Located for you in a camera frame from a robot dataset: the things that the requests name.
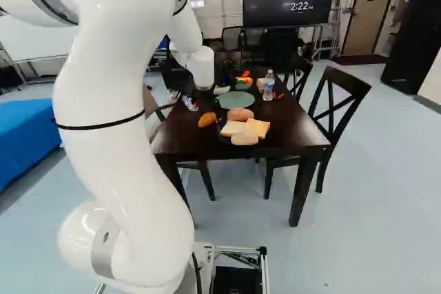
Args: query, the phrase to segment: plastic bottle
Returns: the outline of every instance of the plastic bottle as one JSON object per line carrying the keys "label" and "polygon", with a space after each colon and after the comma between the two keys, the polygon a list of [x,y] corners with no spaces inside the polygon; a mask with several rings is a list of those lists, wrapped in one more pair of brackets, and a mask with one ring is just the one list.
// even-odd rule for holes
{"label": "plastic bottle", "polygon": [[265,91],[263,92],[263,100],[264,101],[272,101],[273,100],[273,89],[274,89],[275,82],[276,82],[276,80],[274,78],[273,70],[269,69],[267,75],[265,76]]}
{"label": "plastic bottle", "polygon": [[188,110],[192,112],[196,112],[199,109],[197,103],[193,103],[193,99],[188,96],[182,96],[182,102],[187,106]]}

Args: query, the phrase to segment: gray floor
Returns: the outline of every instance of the gray floor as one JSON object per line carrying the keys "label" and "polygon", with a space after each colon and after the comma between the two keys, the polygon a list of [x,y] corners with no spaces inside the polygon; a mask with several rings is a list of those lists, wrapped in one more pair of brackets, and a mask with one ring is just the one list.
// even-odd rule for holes
{"label": "gray floor", "polygon": [[[314,67],[302,97],[305,108],[326,64]],[[287,224],[296,167],[276,170],[265,201],[264,164],[211,162],[215,203],[197,171],[183,173],[197,237],[268,246],[273,294],[439,293],[441,116],[378,84],[381,65],[345,70],[373,89],[330,162],[323,194],[311,190],[299,227]],[[146,81],[165,103],[161,79],[153,75]],[[0,96],[0,102],[49,95],[49,85],[29,87]],[[92,292],[94,280],[65,265],[57,252],[62,219],[88,198],[62,151],[1,197],[2,293]]]}

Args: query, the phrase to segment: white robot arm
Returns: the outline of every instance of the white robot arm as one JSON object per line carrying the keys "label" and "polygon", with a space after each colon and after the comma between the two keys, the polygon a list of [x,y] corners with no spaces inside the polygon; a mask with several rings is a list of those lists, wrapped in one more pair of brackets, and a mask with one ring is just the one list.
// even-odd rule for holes
{"label": "white robot arm", "polygon": [[59,232],[73,267],[130,293],[172,294],[194,245],[192,217],[161,171],[145,135],[143,75],[168,34],[196,86],[214,82],[214,54],[187,0],[0,0],[36,25],[79,22],[54,86],[53,105],[70,162],[96,201]]}

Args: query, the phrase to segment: desk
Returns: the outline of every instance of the desk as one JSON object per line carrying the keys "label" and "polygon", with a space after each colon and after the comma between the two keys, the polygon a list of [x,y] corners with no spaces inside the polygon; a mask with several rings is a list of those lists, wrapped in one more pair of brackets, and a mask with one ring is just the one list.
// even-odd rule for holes
{"label": "desk", "polygon": [[258,93],[256,79],[264,77],[267,68],[249,66],[247,69],[251,70],[251,77],[254,79],[249,93],[256,97],[256,102],[250,109],[256,119],[271,122],[268,135],[262,143],[250,147],[224,143],[219,139],[215,125],[205,129],[198,128],[201,115],[211,110],[208,106],[201,105],[199,111],[190,112],[179,101],[159,127],[152,143],[152,151],[187,204],[176,162],[300,156],[289,216],[289,224],[295,227],[298,225],[317,163],[330,143],[278,77],[275,92],[277,95],[284,93],[285,97],[279,101],[265,102]]}

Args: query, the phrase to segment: green plate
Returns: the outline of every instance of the green plate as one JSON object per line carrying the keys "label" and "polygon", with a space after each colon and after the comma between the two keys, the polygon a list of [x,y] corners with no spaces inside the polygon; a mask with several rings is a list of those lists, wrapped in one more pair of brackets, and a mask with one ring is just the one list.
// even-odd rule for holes
{"label": "green plate", "polygon": [[217,99],[219,100],[220,106],[223,109],[247,108],[255,101],[251,94],[237,91],[224,93],[218,96]]}

